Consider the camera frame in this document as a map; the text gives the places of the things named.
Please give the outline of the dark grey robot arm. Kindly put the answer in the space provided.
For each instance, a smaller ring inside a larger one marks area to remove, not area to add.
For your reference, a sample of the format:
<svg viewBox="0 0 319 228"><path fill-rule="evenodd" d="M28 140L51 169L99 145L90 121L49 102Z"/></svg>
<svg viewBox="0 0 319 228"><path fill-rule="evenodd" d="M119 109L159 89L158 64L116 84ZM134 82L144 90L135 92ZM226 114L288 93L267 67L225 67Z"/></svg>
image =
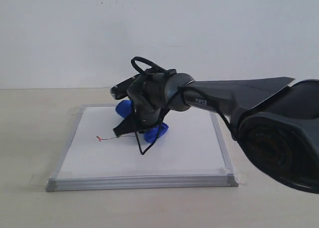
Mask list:
<svg viewBox="0 0 319 228"><path fill-rule="evenodd" d="M186 73L142 73L110 90L129 98L116 136L149 130L169 111L191 107L218 114L232 139L262 173L289 188L319 191L319 82L290 77L195 81Z"/></svg>

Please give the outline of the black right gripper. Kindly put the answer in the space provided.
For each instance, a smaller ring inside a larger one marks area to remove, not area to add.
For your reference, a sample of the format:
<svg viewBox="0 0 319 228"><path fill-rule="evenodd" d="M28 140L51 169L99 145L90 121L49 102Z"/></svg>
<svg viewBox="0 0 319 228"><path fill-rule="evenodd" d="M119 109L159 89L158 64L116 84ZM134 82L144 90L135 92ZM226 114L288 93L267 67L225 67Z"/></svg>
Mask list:
<svg viewBox="0 0 319 228"><path fill-rule="evenodd" d="M174 72L142 72L127 89L133 103L133 113L113 129L116 138L133 133L137 128L150 128L162 117L162 110L168 109L168 102L174 94L169 82Z"/></svg>

